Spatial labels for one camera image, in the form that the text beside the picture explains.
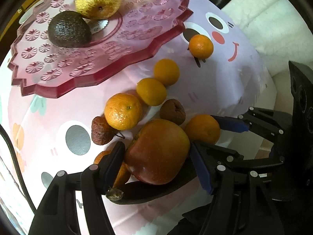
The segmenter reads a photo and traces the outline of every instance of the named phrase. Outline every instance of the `cartoon eye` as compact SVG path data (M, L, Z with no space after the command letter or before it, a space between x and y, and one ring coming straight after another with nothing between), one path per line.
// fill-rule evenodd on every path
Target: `cartoon eye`
M207 36L210 40L211 36L208 34L206 30L204 30L201 26L197 25L193 22L184 22L186 30L181 33L182 39L189 44L189 41L192 37L194 37L196 34L202 34Z
M205 14L208 22L213 26L216 30L221 33L228 33L229 27L224 20L222 20L218 15L208 12Z
M58 149L70 150L75 155L85 155L91 147L90 130L83 123L71 120L62 124L57 133Z

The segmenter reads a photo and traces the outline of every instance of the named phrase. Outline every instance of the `orange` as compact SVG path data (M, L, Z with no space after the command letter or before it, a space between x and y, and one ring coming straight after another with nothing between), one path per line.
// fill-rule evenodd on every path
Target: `orange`
M149 106L159 106L166 99L165 86L153 78L146 78L139 81L136 91Z
M209 58L213 54L213 42L205 35L196 34L189 41L190 53L201 60Z
M94 164L99 164L102 157L105 155L109 155L112 152L112 150L106 150L102 151L94 160ZM120 167L120 170L118 171L118 174L116 176L115 182L113 184L113 187L121 187L122 185L126 184L130 178L130 173L127 170L126 164L123 162L122 166Z
M154 78L164 86L174 85L179 79L179 67L171 59L161 59L154 65Z
M219 123L210 115L196 115L186 125L185 132L190 142L195 140L215 144L219 140Z
M119 131L132 129L140 121L141 115L140 101L131 94L119 93L112 96L104 108L106 121Z

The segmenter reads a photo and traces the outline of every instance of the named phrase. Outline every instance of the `black cable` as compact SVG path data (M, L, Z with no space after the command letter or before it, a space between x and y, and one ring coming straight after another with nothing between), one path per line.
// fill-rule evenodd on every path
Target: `black cable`
M31 208L32 211L35 213L35 212L36 212L36 208L35 208L34 203L32 202L32 199L30 198L30 195L29 195L28 190L27 190L27 188L26 188L26 185L25 185L25 182L24 182L22 173L21 173L21 169L20 169L19 164L18 164L18 159L17 159L16 154L15 154L15 150L14 150L13 144L12 144L12 142L11 142L11 140L10 140L9 135L8 135L7 132L4 130L4 128L2 127L1 124L0 124L0 134L1 134L1 136L3 137L5 143L7 144L7 147L8 147L9 150L10 150L10 154L11 154L11 157L12 157L12 160L13 160L13 165L14 165L16 174L17 174L17 176L18 176L18 181L20 182L22 191L23 191L23 193L24 193L24 195L25 195L25 198L26 198L26 200L27 200L27 202L28 202L30 208Z

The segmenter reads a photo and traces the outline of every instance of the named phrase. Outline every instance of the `fruit stem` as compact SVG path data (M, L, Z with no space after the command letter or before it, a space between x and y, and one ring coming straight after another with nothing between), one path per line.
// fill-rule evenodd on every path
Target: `fruit stem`
M117 135L117 134L115 134L115 136L117 136L117 137L120 137L120 138L122 138L122 139L125 139L125 136L121 133L121 132L119 132L119 134L121 135Z

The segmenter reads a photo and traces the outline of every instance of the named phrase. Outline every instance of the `pink tablecloth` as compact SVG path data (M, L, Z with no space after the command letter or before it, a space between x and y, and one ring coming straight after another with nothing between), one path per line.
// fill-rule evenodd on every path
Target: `pink tablecloth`
M190 0L188 7L194 13L185 27L208 36L214 43L213 55L206 62L200 61L200 67L187 50L185 32L163 45L155 57L128 66L100 85L74 89L59 99L22 97L19 87L7 86L10 94L0 90L2 101L5 98L7 103L2 110L8 109L8 134L35 206L59 170L83 171L110 145L92 143L92 119L103 113L112 95L133 91L139 80L151 77L159 59L173 59L180 68L179 81L168 88L167 98L182 103L186 122L200 113L236 116L254 105L266 71L256 50L233 21L208 0ZM158 109L147 109L146 117L136 128L123 132L126 144L140 126L157 116ZM13 170L10 156L2 152L0 155ZM76 197L81 232L85 235L88 231L81 194ZM104 203L116 234L150 235L166 234L182 213L207 203L209 198L195 179L176 192L145 204L119 206L107 199Z

